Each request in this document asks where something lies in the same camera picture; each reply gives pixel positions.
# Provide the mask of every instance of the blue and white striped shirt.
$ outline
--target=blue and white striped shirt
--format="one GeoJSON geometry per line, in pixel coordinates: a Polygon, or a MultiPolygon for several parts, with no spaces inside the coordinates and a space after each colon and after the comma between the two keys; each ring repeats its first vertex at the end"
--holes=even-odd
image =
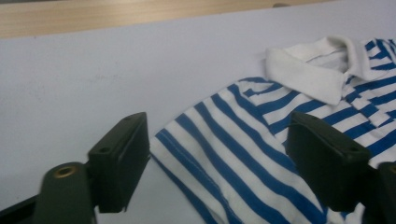
{"type": "MultiPolygon", "coordinates": [[[[373,166],[396,161],[396,45],[393,40],[375,39],[361,47],[369,67],[367,71],[341,69],[345,82],[338,103],[324,103],[310,96],[312,92],[295,91],[263,77],[248,77],[188,109],[159,131],[151,139],[154,160],[206,223],[348,222],[347,215],[319,203],[297,175],[285,144],[290,113],[300,111],[323,119],[368,147],[373,166]]],[[[334,58],[344,55],[349,66],[359,64],[360,56],[353,55],[359,51],[351,50],[354,46],[337,44],[335,48],[345,53],[332,51],[334,58]]],[[[308,63],[323,65],[320,57],[308,63]]],[[[306,71],[294,69],[295,73],[306,71]]]]}

